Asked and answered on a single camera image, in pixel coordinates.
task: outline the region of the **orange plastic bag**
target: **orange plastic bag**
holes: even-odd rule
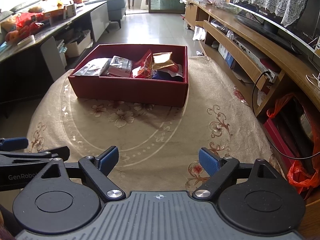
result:
[[[302,105],[304,112],[308,118],[308,121],[311,124],[312,133],[313,133],[313,155],[320,151],[320,118],[319,113],[316,107],[306,98],[305,95],[301,93],[290,93],[282,98],[276,100],[275,108],[269,109],[267,111],[267,116],[270,118],[274,118],[281,108],[290,101],[292,97],[297,98],[299,103]],[[315,173],[313,175],[309,175],[304,167],[302,166],[301,161],[295,160],[288,171],[288,181],[291,185],[295,186],[298,193],[302,191],[312,189],[318,187],[320,185],[320,155],[312,158],[312,165],[315,169]]]

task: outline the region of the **beige tablecloth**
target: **beige tablecloth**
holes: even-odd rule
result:
[[[33,115],[28,150],[67,145],[75,162],[115,145],[120,158],[108,177],[126,192],[195,190],[208,178],[198,161],[201,147],[240,162],[275,164],[260,124],[220,67],[190,57],[188,69],[183,108],[77,98],[66,73]]]

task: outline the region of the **dark red cardboard box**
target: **dark red cardboard box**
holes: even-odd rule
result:
[[[90,60],[114,55],[133,62],[140,60],[151,49],[152,53],[172,52],[172,60],[183,68],[183,82],[140,78],[73,76]],[[188,51],[185,46],[153,44],[98,45],[68,77],[79,98],[92,98],[132,103],[183,107],[188,93]]]

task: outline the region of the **red candy wrapper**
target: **red candy wrapper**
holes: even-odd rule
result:
[[[133,64],[132,70],[133,78],[151,78],[153,55],[149,49],[148,52],[138,62]]]

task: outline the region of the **tv cabinet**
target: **tv cabinet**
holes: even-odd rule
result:
[[[211,47],[212,43],[215,40],[221,43],[239,63],[253,83],[257,81],[262,71],[232,40],[210,24],[213,19],[218,20],[234,33],[250,42],[281,68],[281,72],[275,83],[268,83],[268,79],[265,76],[257,83],[259,90],[268,91],[266,98],[260,106],[256,103],[257,89],[253,97],[253,107],[256,117],[262,123],[264,123],[267,118],[266,111],[274,106],[275,100],[292,91],[303,91],[320,111],[320,91],[306,78],[306,75],[318,75],[318,72],[307,60],[303,57],[297,57],[261,34],[236,21],[234,14],[213,7],[212,5],[202,5],[192,0],[187,0],[185,21],[188,26],[191,29],[194,29],[195,26],[200,26],[206,30],[205,40],[199,42],[203,53],[215,60],[223,69],[236,87],[238,87],[250,107],[252,105],[251,95],[253,84],[247,84],[238,80],[218,50]],[[306,208],[306,215],[301,223],[299,232],[304,237],[318,236],[320,234],[320,217],[318,216],[320,212],[320,190],[319,192],[316,191],[315,194],[309,198],[306,202]]]

